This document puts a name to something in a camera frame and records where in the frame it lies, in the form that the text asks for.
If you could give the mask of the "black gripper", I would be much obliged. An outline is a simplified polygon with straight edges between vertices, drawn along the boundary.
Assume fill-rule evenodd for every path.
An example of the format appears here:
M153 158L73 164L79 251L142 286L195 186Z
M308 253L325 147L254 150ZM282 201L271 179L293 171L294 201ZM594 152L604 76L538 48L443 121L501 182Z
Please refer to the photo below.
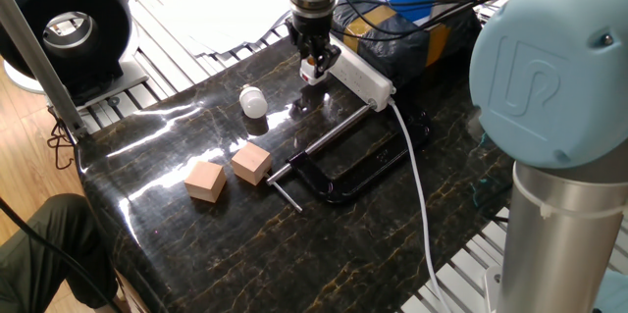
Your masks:
M289 40L296 47L301 58L307 58L313 51L315 38L330 40L333 15L319 18L306 18L293 13L287 21ZM322 77L340 57L341 50L336 45L326 45L315 59L315 77Z

